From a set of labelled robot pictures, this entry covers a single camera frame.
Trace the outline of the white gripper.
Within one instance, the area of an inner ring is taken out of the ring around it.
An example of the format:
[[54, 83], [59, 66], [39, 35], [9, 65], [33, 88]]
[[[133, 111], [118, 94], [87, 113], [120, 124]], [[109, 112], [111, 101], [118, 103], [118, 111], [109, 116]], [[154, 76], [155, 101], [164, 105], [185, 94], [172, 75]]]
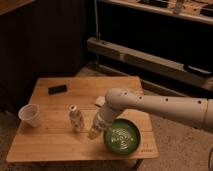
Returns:
[[96, 139], [99, 136], [99, 130], [106, 130], [113, 123], [113, 112], [110, 110], [99, 110], [93, 119], [93, 128], [88, 132], [89, 139]]

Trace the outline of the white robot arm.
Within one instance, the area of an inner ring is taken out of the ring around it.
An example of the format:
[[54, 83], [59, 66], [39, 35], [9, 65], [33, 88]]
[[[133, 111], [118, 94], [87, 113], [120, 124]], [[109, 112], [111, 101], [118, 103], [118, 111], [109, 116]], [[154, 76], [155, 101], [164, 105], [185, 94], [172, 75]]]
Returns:
[[213, 99], [139, 95], [128, 89], [111, 88], [105, 94], [104, 104], [94, 116], [88, 137], [99, 137], [128, 109], [213, 133]]

